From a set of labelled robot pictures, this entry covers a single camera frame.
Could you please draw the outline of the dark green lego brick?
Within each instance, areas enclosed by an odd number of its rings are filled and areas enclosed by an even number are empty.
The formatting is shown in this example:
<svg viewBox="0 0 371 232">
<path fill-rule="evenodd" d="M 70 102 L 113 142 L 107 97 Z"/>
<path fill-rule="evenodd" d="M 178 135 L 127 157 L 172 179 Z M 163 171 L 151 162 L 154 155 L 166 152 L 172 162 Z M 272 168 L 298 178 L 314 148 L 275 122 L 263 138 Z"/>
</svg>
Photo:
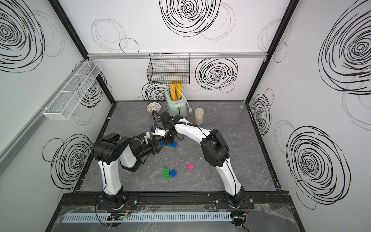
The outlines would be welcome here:
<svg viewBox="0 0 371 232">
<path fill-rule="evenodd" d="M 170 179 L 170 172 L 168 167 L 163 168 L 163 178 L 164 180 Z"/>
</svg>

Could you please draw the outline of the small blue lego brick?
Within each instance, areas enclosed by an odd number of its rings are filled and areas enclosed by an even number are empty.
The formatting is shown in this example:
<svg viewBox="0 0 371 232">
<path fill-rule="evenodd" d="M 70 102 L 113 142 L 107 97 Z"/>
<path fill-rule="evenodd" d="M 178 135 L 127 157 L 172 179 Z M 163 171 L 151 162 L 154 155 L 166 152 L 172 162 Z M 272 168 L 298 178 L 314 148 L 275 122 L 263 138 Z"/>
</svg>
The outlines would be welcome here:
<svg viewBox="0 0 371 232">
<path fill-rule="evenodd" d="M 175 170 L 171 170 L 169 174 L 171 177 L 175 177 L 177 175 L 177 172 Z"/>
</svg>

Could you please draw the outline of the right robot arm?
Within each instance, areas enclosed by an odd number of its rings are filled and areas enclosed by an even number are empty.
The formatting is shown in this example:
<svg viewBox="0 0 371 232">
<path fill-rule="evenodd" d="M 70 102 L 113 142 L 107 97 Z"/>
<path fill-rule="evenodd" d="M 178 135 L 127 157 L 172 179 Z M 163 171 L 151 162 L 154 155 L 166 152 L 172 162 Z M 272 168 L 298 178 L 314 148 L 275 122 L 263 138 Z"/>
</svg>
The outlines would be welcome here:
<svg viewBox="0 0 371 232">
<path fill-rule="evenodd" d="M 164 145 L 172 145 L 175 137 L 181 134 L 201 146 L 204 159 L 216 168 L 222 179 L 225 192 L 228 195 L 227 201 L 232 207 L 238 208 L 243 201 L 245 191 L 231 166 L 230 148 L 220 131 L 203 129 L 181 115 L 172 117 L 168 112 L 159 114 L 153 111 L 152 117 L 155 132 L 160 133 Z"/>
</svg>

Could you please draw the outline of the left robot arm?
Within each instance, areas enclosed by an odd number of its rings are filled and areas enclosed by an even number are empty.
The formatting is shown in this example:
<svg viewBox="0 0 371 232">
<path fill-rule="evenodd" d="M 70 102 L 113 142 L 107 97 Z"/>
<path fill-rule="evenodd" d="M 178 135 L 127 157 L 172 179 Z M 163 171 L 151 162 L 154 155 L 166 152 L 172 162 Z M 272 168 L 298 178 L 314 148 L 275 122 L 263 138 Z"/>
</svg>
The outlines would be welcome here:
<svg viewBox="0 0 371 232">
<path fill-rule="evenodd" d="M 103 198 L 112 208 L 120 209 L 125 204 L 118 168 L 136 172 L 148 156 L 161 151 L 160 141 L 150 133 L 132 138 L 110 133 L 95 142 L 92 154 L 101 170 Z"/>
</svg>

